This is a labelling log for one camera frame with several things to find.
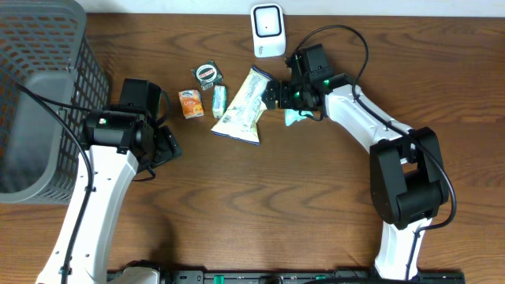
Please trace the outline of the teal candy wrapper packet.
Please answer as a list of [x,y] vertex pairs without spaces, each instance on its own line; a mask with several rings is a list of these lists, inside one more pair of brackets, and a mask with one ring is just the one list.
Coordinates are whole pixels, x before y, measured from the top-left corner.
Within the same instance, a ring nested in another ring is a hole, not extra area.
[[312,117],[312,112],[307,110],[284,110],[285,125],[291,126],[295,122],[305,120],[306,118]]

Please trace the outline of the small orange juice box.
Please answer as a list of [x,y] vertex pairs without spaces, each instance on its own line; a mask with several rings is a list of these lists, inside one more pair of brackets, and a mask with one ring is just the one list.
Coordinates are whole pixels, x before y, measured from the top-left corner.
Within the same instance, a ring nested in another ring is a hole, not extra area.
[[184,90],[178,93],[182,113],[185,119],[204,116],[204,107],[201,95],[197,90]]

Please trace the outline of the large white snack bag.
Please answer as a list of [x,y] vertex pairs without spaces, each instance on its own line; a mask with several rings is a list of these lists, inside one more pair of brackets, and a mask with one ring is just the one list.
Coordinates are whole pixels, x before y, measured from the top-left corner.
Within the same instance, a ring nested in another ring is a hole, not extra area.
[[211,132],[258,145],[260,138],[257,122],[267,109],[262,97],[267,84],[273,80],[272,75],[253,65],[223,116],[211,128]]

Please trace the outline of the small teal white box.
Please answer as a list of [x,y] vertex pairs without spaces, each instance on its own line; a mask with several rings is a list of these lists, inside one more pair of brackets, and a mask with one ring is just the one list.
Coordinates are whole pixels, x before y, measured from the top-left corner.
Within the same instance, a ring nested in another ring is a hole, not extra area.
[[212,113],[214,118],[220,119],[226,111],[227,103],[227,93],[226,87],[222,85],[216,85],[214,87],[213,101],[212,101]]

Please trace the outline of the dark green round-label packet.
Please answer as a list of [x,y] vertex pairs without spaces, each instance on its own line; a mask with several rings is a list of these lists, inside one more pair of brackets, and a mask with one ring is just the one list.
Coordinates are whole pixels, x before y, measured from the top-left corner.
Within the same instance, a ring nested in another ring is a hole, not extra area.
[[206,91],[223,81],[223,75],[213,60],[209,60],[193,69],[192,74],[202,91]]

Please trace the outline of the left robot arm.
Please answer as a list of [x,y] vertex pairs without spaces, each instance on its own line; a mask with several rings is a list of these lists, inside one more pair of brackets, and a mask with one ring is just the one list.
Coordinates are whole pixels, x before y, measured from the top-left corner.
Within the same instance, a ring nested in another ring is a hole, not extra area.
[[126,105],[82,121],[77,180],[56,245],[38,283],[105,283],[119,212],[135,175],[181,155],[159,108]]

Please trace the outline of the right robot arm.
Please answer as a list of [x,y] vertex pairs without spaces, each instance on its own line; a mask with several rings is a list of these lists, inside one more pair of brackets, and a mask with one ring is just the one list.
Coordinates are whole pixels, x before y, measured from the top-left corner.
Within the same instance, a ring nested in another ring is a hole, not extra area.
[[340,124],[368,152],[370,194],[383,220],[374,269],[380,278],[421,280],[417,258],[425,232],[446,202],[457,207],[443,168],[439,141],[428,127],[413,129],[372,103],[346,74],[321,80],[271,81],[262,100],[269,109],[318,110]]

